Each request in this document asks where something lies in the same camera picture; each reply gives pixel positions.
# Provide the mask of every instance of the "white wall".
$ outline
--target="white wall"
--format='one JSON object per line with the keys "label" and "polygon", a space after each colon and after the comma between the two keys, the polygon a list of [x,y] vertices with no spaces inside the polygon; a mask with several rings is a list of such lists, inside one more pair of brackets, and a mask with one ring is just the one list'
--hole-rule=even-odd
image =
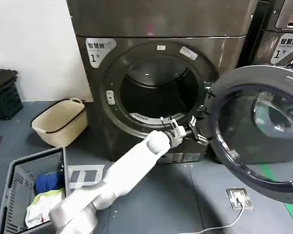
{"label": "white wall", "polygon": [[65,0],[0,0],[0,66],[23,101],[92,99]]}

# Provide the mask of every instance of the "gray floor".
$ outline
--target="gray floor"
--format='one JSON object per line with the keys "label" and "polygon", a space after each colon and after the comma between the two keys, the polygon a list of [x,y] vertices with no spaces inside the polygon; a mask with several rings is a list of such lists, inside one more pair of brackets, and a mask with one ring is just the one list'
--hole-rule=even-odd
{"label": "gray floor", "polygon": [[[50,102],[25,103],[12,120],[0,121],[0,201],[8,164],[19,157],[50,149],[30,128],[30,121]],[[111,165],[105,141],[88,105],[90,126],[66,149],[69,165]],[[198,163],[157,165],[127,196],[98,213],[95,234],[176,234],[226,225],[238,215],[226,188],[244,187],[223,165]],[[283,203],[247,188],[254,203],[232,228],[207,234],[293,234],[293,219]]]}

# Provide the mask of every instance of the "wicker basket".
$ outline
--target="wicker basket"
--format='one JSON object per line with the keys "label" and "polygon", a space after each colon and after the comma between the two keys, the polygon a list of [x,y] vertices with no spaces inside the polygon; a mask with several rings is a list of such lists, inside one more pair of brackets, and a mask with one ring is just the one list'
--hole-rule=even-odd
{"label": "wicker basket", "polygon": [[78,98],[55,103],[33,119],[31,127],[48,144],[66,147],[87,127],[85,106]]}

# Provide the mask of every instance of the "white cable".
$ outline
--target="white cable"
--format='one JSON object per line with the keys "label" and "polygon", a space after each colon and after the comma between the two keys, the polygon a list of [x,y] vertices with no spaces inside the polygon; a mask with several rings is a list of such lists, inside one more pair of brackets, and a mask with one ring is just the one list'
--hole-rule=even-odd
{"label": "white cable", "polygon": [[227,226],[222,226],[222,227],[215,227],[215,228],[206,228],[202,231],[199,231],[199,232],[195,232],[195,233],[178,233],[178,234],[202,234],[203,232],[207,232],[207,231],[210,231],[210,230],[216,230],[216,229],[223,229],[223,228],[229,228],[229,227],[232,227],[234,224],[236,224],[236,222],[240,219],[240,217],[242,216],[242,213],[244,211],[244,204],[242,202],[240,202],[238,199],[237,199],[237,202],[241,204],[242,206],[242,210],[240,211],[238,217],[235,219],[234,222],[232,222],[231,224],[227,225]]}

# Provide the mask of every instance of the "electrical outlet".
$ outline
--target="electrical outlet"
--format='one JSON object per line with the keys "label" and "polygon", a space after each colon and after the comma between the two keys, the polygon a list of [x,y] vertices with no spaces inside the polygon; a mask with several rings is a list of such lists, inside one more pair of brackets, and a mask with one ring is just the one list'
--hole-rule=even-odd
{"label": "electrical outlet", "polygon": [[246,189],[244,188],[233,188],[233,189],[226,189],[228,198],[230,200],[231,206],[234,210],[241,210],[242,206],[240,204],[244,204],[245,210],[252,210],[254,208],[250,196]]}

